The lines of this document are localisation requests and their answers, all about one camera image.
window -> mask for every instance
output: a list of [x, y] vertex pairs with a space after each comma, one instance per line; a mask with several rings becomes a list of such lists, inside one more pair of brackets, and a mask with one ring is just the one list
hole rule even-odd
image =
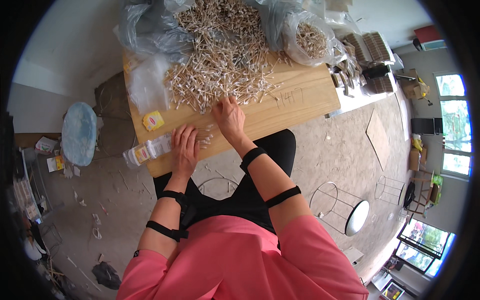
[[455, 234], [411, 219], [397, 236], [400, 243], [395, 255], [430, 277], [440, 269]]
[[468, 179], [472, 163], [472, 135], [462, 77], [435, 73], [444, 132], [442, 173]]

concrete floor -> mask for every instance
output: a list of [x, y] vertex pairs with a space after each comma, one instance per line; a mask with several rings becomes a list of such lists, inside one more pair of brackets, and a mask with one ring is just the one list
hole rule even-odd
[[[104, 119], [101, 148], [110, 156], [120, 156], [134, 141], [133, 126], [131, 121], [128, 121], [123, 76], [114, 76], [100, 86], [96, 94], [97, 102], [101, 103], [101, 108], [98, 105], [96, 112], [102, 111], [102, 114], [110, 116]], [[382, 171], [365, 133], [374, 109], [390, 139], [390, 156], [385, 171]], [[410, 145], [409, 141], [404, 141], [395, 95], [331, 119], [319, 117], [290, 129], [297, 138], [297, 152], [291, 177], [300, 186], [307, 201], [318, 186], [333, 181], [340, 189], [370, 202], [367, 221], [357, 235], [347, 237], [325, 226], [339, 248], [347, 249], [353, 246], [365, 254], [355, 269], [364, 281], [370, 280], [391, 255], [393, 244], [396, 246], [396, 233], [402, 226], [402, 223], [397, 221], [400, 206], [396, 205], [396, 199], [386, 198], [391, 203], [376, 200], [375, 184], [381, 175], [402, 182], [407, 182], [410, 177]], [[243, 176], [239, 164], [240, 157], [237, 153], [234, 150], [226, 151], [199, 162], [192, 178], [199, 185], [207, 179], [220, 178], [216, 172], [218, 171], [239, 182]], [[50, 200], [54, 206], [63, 202], [65, 207], [56, 211], [42, 226], [55, 224], [63, 239], [62, 244], [52, 251], [56, 253], [54, 264], [75, 284], [73, 292], [80, 299], [114, 299], [116, 291], [97, 284], [91, 270], [102, 253], [104, 260], [118, 271], [120, 277], [123, 276], [156, 202], [153, 181], [145, 166], [128, 169], [123, 158], [108, 157], [105, 151], [96, 153], [94, 161], [80, 170], [81, 177], [74, 176], [70, 180], [61, 178], [60, 172], [44, 174]], [[120, 172], [125, 177], [128, 188]], [[79, 201], [83, 199], [87, 206], [80, 206], [75, 201], [74, 190]], [[230, 188], [228, 193], [226, 180], [215, 179], [206, 183], [203, 191], [221, 200], [231, 194], [233, 188]], [[331, 192], [328, 187], [323, 191]], [[339, 199], [352, 205], [359, 201], [348, 194], [339, 193]], [[312, 203], [314, 213], [326, 213], [331, 209], [333, 199], [317, 192]], [[100, 204], [108, 211], [108, 216]], [[338, 206], [338, 211], [346, 213], [345, 207], [341, 205]], [[393, 213], [394, 217], [388, 220], [390, 213]], [[98, 214], [101, 225], [94, 226], [92, 214]], [[341, 230], [342, 225], [338, 219], [328, 220], [338, 225]], [[94, 227], [99, 228], [102, 239], [92, 236]], [[49, 247], [56, 243], [51, 232], [45, 235], [44, 240]], [[101, 291], [96, 289], [67, 257]]]

pink sleeve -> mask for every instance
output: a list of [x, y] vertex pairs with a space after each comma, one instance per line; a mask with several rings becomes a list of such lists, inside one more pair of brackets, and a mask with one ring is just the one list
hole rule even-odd
[[281, 234], [282, 256], [336, 299], [367, 299], [368, 290], [332, 237], [313, 216], [299, 216]]
[[167, 273], [167, 259], [152, 250], [140, 250], [128, 263], [116, 300], [153, 299]]

hand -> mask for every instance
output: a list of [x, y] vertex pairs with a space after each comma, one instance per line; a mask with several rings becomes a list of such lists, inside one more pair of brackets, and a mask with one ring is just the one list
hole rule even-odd
[[235, 96], [221, 99], [212, 108], [212, 114], [218, 124], [218, 128], [230, 144], [239, 138], [243, 133], [245, 114], [239, 107]]
[[172, 131], [172, 177], [186, 182], [195, 171], [200, 143], [195, 141], [198, 130], [183, 124]]

forearm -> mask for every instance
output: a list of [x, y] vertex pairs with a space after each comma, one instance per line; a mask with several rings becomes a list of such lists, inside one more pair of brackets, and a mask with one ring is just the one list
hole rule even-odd
[[[185, 193], [187, 182], [188, 179], [172, 175], [164, 191]], [[180, 205], [174, 198], [163, 197], [158, 199], [149, 220], [155, 221], [168, 229], [179, 229], [180, 211]], [[153, 250], [165, 256], [169, 261], [174, 260], [177, 256], [177, 242], [151, 228], [145, 228], [140, 237], [138, 249]]]
[[[244, 134], [232, 140], [232, 145], [242, 159], [250, 150], [256, 148], [256, 145]], [[258, 156], [249, 164], [248, 172], [264, 201], [295, 187], [295, 183], [282, 168], [265, 154]], [[312, 213], [303, 196], [296, 195], [270, 208], [269, 214], [275, 231], [279, 234], [292, 219]]]

